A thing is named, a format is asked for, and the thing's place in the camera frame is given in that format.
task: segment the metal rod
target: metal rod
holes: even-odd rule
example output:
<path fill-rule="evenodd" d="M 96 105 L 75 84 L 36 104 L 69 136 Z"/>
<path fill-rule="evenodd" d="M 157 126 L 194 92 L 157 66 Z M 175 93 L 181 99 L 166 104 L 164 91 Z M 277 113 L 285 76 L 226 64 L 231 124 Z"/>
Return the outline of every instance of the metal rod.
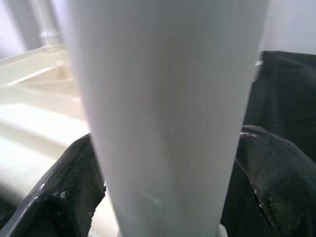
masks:
<path fill-rule="evenodd" d="M 216 236 L 267 2 L 54 3 L 122 235 Z"/>

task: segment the black fabric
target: black fabric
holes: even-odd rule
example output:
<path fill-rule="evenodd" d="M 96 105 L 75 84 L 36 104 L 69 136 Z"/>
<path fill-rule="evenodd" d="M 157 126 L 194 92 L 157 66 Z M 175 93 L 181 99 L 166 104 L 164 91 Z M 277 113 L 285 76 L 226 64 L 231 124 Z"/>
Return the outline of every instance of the black fabric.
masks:
<path fill-rule="evenodd" d="M 264 52 L 243 124 L 293 142 L 316 162 L 316 56 Z"/>
<path fill-rule="evenodd" d="M 221 219 L 229 237 L 276 237 L 252 186 L 235 161 Z"/>

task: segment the white pipe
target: white pipe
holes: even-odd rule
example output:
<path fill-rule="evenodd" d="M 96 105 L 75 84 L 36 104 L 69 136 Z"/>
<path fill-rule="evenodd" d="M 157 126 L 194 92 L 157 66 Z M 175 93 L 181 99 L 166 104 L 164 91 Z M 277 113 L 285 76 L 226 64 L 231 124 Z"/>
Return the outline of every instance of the white pipe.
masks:
<path fill-rule="evenodd" d="M 122 235 L 216 236 L 267 2 L 54 3 Z"/>
<path fill-rule="evenodd" d="M 62 46 L 62 36 L 50 0 L 32 0 L 43 46 Z"/>

